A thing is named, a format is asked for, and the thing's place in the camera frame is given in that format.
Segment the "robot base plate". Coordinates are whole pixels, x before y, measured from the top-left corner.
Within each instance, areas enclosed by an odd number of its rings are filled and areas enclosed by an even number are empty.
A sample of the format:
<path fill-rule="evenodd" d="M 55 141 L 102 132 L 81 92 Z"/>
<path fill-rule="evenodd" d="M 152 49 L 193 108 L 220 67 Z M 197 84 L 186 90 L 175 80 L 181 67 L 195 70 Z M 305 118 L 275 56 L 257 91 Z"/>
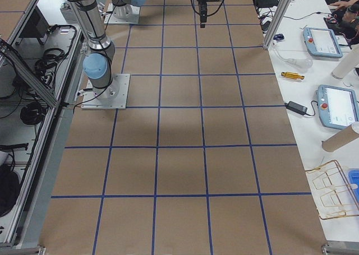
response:
<path fill-rule="evenodd" d="M 108 25 L 137 25 L 140 18 L 140 9 L 140 7 L 130 4 L 116 7 L 110 3 L 104 14 L 104 23 Z"/>
<path fill-rule="evenodd" d="M 128 88 L 130 85 L 130 74 L 112 74 L 112 84 L 95 98 L 102 91 L 92 89 L 93 86 L 88 80 L 86 87 L 92 90 L 84 93 L 84 103 L 81 104 L 83 110 L 110 110 L 125 109 L 127 105 Z"/>

